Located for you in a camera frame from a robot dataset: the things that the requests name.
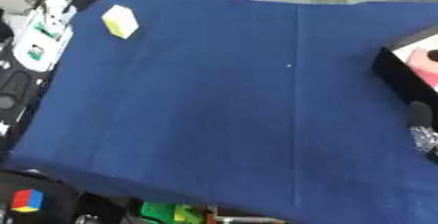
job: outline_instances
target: colorful cube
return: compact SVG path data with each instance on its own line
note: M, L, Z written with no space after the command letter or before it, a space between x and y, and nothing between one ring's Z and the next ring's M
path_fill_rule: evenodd
M119 5L114 5L103 16L109 32L115 36L127 39L139 25L132 10Z
M16 212L35 212L41 208L43 194L36 190L21 190L14 193L12 210Z

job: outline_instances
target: blue tablecloth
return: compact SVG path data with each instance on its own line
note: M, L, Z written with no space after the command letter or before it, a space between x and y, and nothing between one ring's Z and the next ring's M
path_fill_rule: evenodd
M102 23L113 4L141 25L128 40ZM436 23L434 3L101 0L10 166L302 223L435 223L438 167L371 64Z

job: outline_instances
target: yellow cube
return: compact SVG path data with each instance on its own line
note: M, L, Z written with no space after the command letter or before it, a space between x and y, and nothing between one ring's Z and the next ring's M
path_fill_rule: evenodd
M102 16L109 32L123 39L127 39L139 25L132 10L114 5Z

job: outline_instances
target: clutter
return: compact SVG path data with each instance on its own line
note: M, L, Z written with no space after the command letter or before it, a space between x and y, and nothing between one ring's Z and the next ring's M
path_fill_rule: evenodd
M382 48L376 73L406 103L416 148L438 163L438 26Z
M127 39L139 27L135 16L129 8L114 5L103 16L109 32Z

